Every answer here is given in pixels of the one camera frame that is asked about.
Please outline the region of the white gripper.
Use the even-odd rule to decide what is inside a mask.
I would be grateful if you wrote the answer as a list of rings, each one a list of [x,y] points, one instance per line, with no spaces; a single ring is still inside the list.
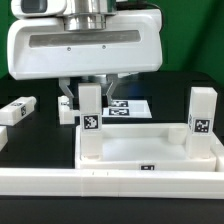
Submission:
[[[96,31],[67,31],[61,18],[23,19],[7,38],[8,71],[17,80],[60,78],[70,109],[79,108],[70,77],[104,75],[102,106],[112,105],[119,73],[156,71],[162,64],[158,9],[120,11]]]

